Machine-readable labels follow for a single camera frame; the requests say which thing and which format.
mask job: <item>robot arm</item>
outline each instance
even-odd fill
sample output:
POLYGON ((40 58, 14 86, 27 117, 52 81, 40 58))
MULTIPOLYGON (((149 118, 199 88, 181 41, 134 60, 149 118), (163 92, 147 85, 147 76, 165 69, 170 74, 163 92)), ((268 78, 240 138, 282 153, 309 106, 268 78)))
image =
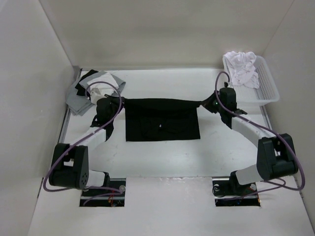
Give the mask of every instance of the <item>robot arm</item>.
MULTIPOLYGON (((71 142, 82 139, 90 133, 94 133, 98 127, 91 127, 85 134, 71 142)), ((101 143, 106 141, 106 130, 102 129, 93 136, 76 146, 58 164, 49 176, 49 183, 54 186, 84 189, 89 186, 108 187, 110 177, 107 172, 89 170, 90 153, 101 143)), ((53 155, 54 163, 58 157, 69 148, 71 144, 59 143, 56 145, 53 155)))
MULTIPOLYGON (((237 109, 234 89, 221 88, 219 97, 227 109, 248 119, 246 112, 237 109)), ((271 180, 297 173, 298 167, 293 156, 274 134, 224 110, 219 105, 215 94, 204 100, 202 106, 211 113, 219 113, 223 123, 232 130, 241 133, 258 150, 256 164, 231 173, 228 181, 231 195, 239 195, 253 182, 271 180)), ((294 151, 292 138, 288 134, 282 134, 281 136, 294 151)))

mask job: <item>black cloth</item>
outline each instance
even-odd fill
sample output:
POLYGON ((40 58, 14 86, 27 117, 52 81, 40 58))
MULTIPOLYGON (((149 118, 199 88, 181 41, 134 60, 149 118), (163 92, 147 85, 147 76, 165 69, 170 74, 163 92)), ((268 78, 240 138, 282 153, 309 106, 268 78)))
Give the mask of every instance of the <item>black cloth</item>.
MULTIPOLYGON (((116 113, 119 108, 119 99, 117 97, 108 96, 97 101, 96 116, 94 117, 91 127, 101 127, 106 124, 116 113)), ((114 131, 114 121, 104 127, 106 130, 106 140, 110 138, 114 131)))
POLYGON ((126 141, 200 139, 199 101, 125 99, 126 141))
POLYGON ((93 75, 95 73, 97 73, 98 71, 96 70, 90 70, 87 74, 85 74, 84 76, 82 76, 82 78, 80 79, 80 81, 78 82, 78 84, 75 86, 75 88, 78 90, 77 91, 77 95, 78 96, 85 96, 85 88, 80 85, 79 83, 84 80, 86 77, 89 77, 90 75, 93 75))

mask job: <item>gray cloth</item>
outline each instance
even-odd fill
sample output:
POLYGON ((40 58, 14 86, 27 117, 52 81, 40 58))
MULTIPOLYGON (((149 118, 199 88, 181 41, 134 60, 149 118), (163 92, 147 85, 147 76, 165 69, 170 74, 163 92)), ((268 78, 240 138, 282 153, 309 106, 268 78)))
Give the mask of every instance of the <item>gray cloth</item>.
MULTIPOLYGON (((80 79, 77 79, 68 89, 67 91, 67 95, 66 95, 66 104, 69 106, 71 113, 74 115, 84 115, 85 112, 88 111, 88 109, 90 107, 92 107, 94 104, 88 100, 86 97, 84 96, 78 96, 77 95, 77 89, 75 88, 75 86, 78 84, 78 82, 80 82, 80 85, 83 86, 85 89, 88 87, 87 82, 98 78, 104 74, 106 74, 107 72, 105 71, 100 71, 97 72, 93 75, 90 75, 89 77, 86 77, 85 79, 83 79, 82 81, 80 81, 80 79)), ((120 78, 118 78, 115 75, 112 75, 113 78, 115 79, 116 83, 118 84, 118 92, 121 93, 124 90, 125 84, 126 82, 121 80, 120 78)), ((112 94, 112 96, 118 96, 116 92, 114 92, 112 94)))
POLYGON ((77 89, 75 86, 78 84, 80 80, 76 80, 67 91, 66 95, 66 104, 69 106, 71 111, 74 114, 80 114, 83 110, 85 110, 91 103, 86 97, 78 96, 77 89))
MULTIPOLYGON (((83 88, 87 88, 89 85, 88 85, 88 81, 92 80, 92 79, 95 79, 95 78, 98 78, 102 75, 105 75, 107 72, 106 71, 100 71, 100 72, 97 72, 89 77, 86 77, 85 79, 83 79, 82 81, 80 81, 80 85, 83 87, 83 88)), ((125 88, 125 85, 126 85, 126 82, 123 81, 122 79, 118 78, 116 75, 112 75, 114 80, 116 81, 117 85, 118 85, 118 92, 119 94, 122 93, 122 91, 124 90, 125 88)), ((116 92, 113 92, 113 94, 111 94, 112 96, 114 97, 118 97, 117 93, 116 92)))

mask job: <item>white wall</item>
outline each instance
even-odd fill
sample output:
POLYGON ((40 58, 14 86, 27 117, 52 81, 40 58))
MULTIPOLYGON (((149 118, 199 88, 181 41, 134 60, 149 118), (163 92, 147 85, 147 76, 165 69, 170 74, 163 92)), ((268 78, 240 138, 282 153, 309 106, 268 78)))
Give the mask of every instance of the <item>white wall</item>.
POLYGON ((306 173, 304 202, 315 226, 315 1, 295 0, 263 56, 280 101, 267 106, 274 129, 293 137, 306 173))
POLYGON ((73 69, 38 0, 0 1, 0 235, 27 235, 73 69))
POLYGON ((221 66, 262 54, 293 0, 40 0, 73 65, 221 66))

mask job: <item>rectangular opening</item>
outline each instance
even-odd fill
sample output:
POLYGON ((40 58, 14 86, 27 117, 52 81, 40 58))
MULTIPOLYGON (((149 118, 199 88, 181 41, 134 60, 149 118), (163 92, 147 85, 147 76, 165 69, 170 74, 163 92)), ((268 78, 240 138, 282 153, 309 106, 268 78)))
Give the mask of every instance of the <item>rectangular opening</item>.
MULTIPOLYGON (((125 178, 113 178, 109 182, 109 187, 116 189, 126 189, 125 178)), ((124 207, 125 206, 125 192, 120 195, 108 195, 102 197, 96 197, 88 201, 85 205, 84 202, 91 197, 100 194, 110 194, 110 190, 102 189, 89 189, 88 191, 82 191, 80 197, 80 207, 124 207)))
POLYGON ((212 178, 213 189, 212 192, 215 196, 216 207, 246 207, 257 206, 260 207, 259 195, 245 196, 257 190, 255 183, 251 184, 251 187, 244 188, 239 196, 235 196, 236 193, 230 187, 228 177, 212 178))

